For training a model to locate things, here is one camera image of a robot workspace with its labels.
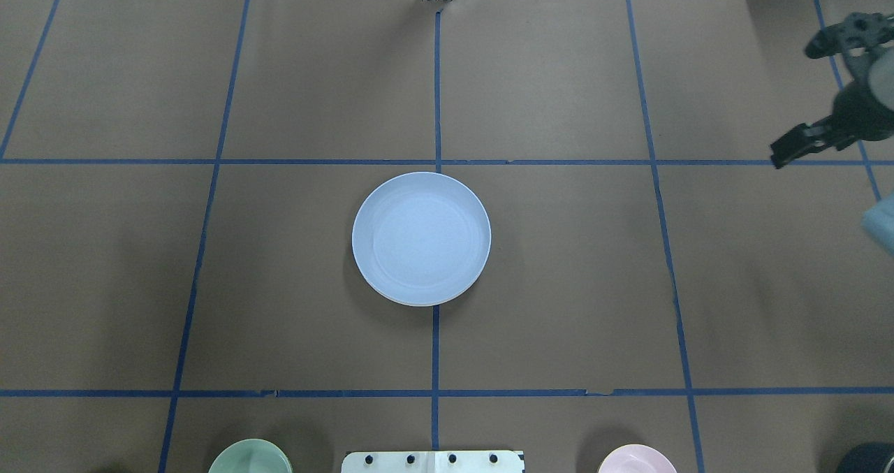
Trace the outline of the blue plate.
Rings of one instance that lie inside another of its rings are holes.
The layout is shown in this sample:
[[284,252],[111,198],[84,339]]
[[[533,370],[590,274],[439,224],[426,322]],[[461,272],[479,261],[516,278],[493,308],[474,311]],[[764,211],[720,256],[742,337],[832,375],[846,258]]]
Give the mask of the blue plate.
[[351,252],[362,277],[437,281],[482,275],[492,226],[481,199],[454,177],[406,173],[361,203]]

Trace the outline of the dark blue pot with lid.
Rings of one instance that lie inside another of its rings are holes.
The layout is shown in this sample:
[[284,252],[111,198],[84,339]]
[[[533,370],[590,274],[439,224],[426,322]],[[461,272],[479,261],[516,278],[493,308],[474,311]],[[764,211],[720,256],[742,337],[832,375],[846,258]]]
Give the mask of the dark blue pot with lid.
[[847,451],[835,472],[893,472],[893,442],[863,442]]

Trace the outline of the pink bowl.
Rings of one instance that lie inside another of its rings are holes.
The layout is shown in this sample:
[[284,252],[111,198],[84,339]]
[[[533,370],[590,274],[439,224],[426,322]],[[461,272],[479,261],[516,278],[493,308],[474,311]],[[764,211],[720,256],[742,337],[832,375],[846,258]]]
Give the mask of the pink bowl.
[[677,472],[660,451],[644,444],[627,444],[612,450],[597,472]]

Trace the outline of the cream plate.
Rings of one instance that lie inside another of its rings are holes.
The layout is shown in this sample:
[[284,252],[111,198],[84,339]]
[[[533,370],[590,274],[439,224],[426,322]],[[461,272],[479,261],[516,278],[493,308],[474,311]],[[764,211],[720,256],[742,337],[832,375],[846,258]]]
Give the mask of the cream plate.
[[399,281],[387,277],[364,277],[369,287],[382,297],[408,307],[434,307],[459,298],[480,281],[481,275],[437,281]]

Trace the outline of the green bowl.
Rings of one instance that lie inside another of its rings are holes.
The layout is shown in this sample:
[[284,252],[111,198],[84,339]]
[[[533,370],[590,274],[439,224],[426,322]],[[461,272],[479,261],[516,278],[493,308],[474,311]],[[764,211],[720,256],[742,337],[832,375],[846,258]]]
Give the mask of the green bowl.
[[293,472],[277,445],[262,439],[234,442],[214,458],[207,472]]

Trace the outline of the white pedestal base plate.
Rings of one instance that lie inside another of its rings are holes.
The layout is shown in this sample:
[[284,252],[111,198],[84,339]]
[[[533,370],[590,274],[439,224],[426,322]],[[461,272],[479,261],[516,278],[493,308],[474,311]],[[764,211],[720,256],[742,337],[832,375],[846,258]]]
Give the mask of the white pedestal base plate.
[[511,450],[355,451],[342,472],[525,472],[524,453]]

